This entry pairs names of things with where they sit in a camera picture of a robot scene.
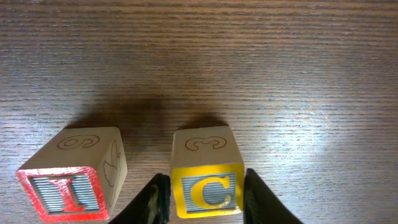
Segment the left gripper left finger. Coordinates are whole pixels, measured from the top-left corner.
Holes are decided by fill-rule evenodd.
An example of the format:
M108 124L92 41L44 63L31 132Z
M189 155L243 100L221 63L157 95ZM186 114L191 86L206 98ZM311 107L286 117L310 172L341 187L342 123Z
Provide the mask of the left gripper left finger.
M109 224L167 224L170 195L170 177L158 173Z

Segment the yellow letter C block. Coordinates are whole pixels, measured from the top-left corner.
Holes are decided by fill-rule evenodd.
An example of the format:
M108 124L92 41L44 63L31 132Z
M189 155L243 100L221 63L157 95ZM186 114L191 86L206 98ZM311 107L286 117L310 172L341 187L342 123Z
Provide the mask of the yellow letter C block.
M170 179L180 218L241 213L244 162L231 128L176 131Z

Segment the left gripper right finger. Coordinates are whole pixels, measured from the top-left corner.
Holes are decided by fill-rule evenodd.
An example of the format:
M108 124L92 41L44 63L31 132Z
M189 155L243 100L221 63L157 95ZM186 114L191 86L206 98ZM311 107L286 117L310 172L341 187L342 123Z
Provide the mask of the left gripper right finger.
M243 221L244 224L302 224L250 168L244 179Z

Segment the red letter I block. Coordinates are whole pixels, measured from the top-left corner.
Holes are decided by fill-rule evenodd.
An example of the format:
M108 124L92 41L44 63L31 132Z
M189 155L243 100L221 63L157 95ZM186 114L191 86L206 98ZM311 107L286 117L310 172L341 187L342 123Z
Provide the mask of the red letter I block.
M16 171L47 223L107 220L126 175L117 127L64 129Z

